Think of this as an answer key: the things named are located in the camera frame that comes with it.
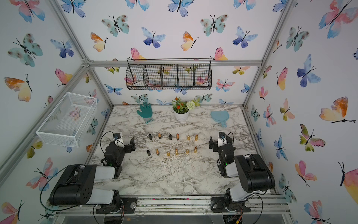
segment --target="orange butterfly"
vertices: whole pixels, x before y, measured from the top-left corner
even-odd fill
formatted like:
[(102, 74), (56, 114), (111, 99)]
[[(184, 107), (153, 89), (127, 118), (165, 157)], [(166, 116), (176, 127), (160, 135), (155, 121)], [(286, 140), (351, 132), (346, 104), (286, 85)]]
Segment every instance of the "orange butterfly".
[(340, 121), (341, 122), (349, 121), (355, 123), (355, 120), (344, 119), (345, 115), (347, 114), (348, 97), (341, 97), (339, 99), (336, 99), (333, 102), (331, 108), (332, 108), (331, 110), (328, 108), (322, 108), (319, 117), (322, 120), (332, 121), (331, 124)]
[(31, 93), (32, 93), (32, 89), (30, 87), (29, 81), (27, 80), (27, 76), (28, 75), (25, 74), (27, 85), (21, 79), (9, 78), (9, 77), (4, 78), (6, 85), (10, 89), (13, 89), (15, 92), (19, 91), (19, 96), (18, 96), (19, 100), (23, 100), (25, 102), (30, 101)]
[(187, 31), (185, 31), (185, 33), (183, 34), (183, 40), (184, 40), (185, 44), (182, 44), (180, 47), (183, 49), (183, 51), (187, 51), (193, 47), (193, 45), (197, 39), (199, 39), (199, 37), (197, 37), (194, 40), (190, 36), (190, 34)]
[(96, 43), (93, 48), (96, 49), (98, 52), (101, 52), (103, 49), (106, 49), (106, 42), (108, 38), (103, 41), (102, 38), (97, 36), (94, 32), (91, 32), (91, 39), (93, 40), (93, 42)]

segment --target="white flower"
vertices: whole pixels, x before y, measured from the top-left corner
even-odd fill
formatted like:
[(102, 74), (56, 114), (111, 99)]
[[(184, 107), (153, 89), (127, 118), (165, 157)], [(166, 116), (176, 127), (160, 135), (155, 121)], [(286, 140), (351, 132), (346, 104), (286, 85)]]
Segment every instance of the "white flower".
[(189, 110), (194, 109), (194, 108), (195, 108), (195, 103), (194, 103), (193, 101), (187, 102), (187, 108), (188, 108)]

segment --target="white flower pot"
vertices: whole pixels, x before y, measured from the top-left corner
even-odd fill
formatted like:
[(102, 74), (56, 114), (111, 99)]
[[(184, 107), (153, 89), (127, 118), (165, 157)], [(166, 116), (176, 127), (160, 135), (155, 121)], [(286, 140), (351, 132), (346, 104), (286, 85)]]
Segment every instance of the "white flower pot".
[(189, 111), (186, 112), (185, 114), (178, 114), (178, 113), (174, 112), (174, 116), (179, 122), (183, 122), (183, 121), (186, 121), (188, 119)]

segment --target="gardening glove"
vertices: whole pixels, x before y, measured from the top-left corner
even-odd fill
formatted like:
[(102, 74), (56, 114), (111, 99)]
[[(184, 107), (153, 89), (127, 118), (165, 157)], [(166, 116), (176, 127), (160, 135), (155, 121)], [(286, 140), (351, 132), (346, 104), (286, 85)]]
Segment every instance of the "gardening glove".
[(152, 105), (148, 104), (146, 102), (143, 102), (143, 105), (140, 104), (140, 110), (137, 110), (137, 114), (139, 114), (139, 116), (141, 116), (145, 123), (148, 123), (150, 121), (153, 121), (153, 111), (152, 111)]

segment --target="wall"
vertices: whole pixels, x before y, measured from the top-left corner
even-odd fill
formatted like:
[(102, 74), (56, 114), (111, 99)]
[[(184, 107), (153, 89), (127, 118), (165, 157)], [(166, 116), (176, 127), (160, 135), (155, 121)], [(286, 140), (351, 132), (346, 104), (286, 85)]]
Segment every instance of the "wall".
[[(333, 11), (330, 9), (331, 2), (298, 1), (279, 36), (282, 47), (270, 56), (268, 64), (272, 69), (265, 79), (260, 75), (254, 87), (256, 93), (251, 95), (247, 109), (251, 114), (254, 105), (260, 114), (257, 121), (250, 116), (251, 123), (256, 133), (261, 129), (261, 140), (264, 145), (261, 146), (261, 150), (266, 162), (271, 162), (273, 165), (273, 174), (279, 192), (281, 194), (293, 192), (297, 199), (296, 202), (292, 200), (288, 204), (294, 220), (298, 223), (314, 223), (312, 218), (329, 219), (327, 220), (329, 223), (357, 223), (358, 218), (358, 152), (354, 142), (358, 126), (357, 123), (349, 121), (332, 123), (343, 119), (353, 120), (357, 117), (358, 61), (352, 54), (358, 47), (358, 2), (351, 1), (345, 8), (346, 11), (335, 20), (335, 25), (341, 24), (341, 31), (335, 37), (331, 36), (330, 28), (319, 29), (318, 26), (322, 17)], [(339, 2), (342, 2), (343, 5), (340, 6), (342, 8), (347, 1)], [(293, 47), (287, 49), (285, 42), (289, 37), (290, 28), (294, 27), (297, 30), (298, 26), (302, 26), (300, 32), (307, 31), (309, 35), (306, 35), (302, 47), (295, 52)], [(306, 67), (310, 70), (314, 66), (313, 69), (316, 69), (311, 72), (320, 79), (314, 78), (309, 73), (307, 76), (309, 80), (311, 79), (311, 83), (308, 81), (306, 87), (302, 87), (300, 83), (302, 78), (298, 77), (297, 71), (304, 68), (304, 62), (309, 54), (311, 54), (311, 64), (307, 63)], [(275, 73), (278, 72), (280, 75), (284, 68), (288, 69), (288, 73), (285, 88), (282, 90), (280, 86), (276, 86)], [(262, 86), (264, 91), (268, 90), (265, 100), (259, 96)], [(347, 111), (345, 108), (347, 104), (342, 97), (349, 99)], [(294, 119), (287, 121), (280, 112), (280, 108), (284, 107), (285, 99), (288, 100), (289, 112), (295, 116)], [(267, 127), (263, 115), (269, 105), (271, 112), (274, 112), (272, 117), (276, 124)], [(313, 135), (317, 136), (313, 138), (323, 140), (310, 139), (314, 144), (314, 152), (306, 151), (305, 146), (299, 144), (302, 138), (305, 139), (300, 137), (303, 135), (300, 124), (306, 126), (309, 135), (314, 130)], [(281, 154), (280, 158), (276, 155), (277, 149), (281, 147), (276, 147), (274, 141), (278, 141), (280, 135), (281, 147), (284, 147), (283, 152), (287, 160)], [(302, 169), (301, 174), (307, 179), (309, 187), (295, 168), (295, 165), (299, 166), (300, 161), (305, 162), (306, 170)], [(342, 170), (338, 162), (344, 163), (343, 184), (341, 183)], [(285, 192), (279, 186), (281, 174), (285, 176), (287, 181), (285, 185), (289, 185), (290, 189)]]

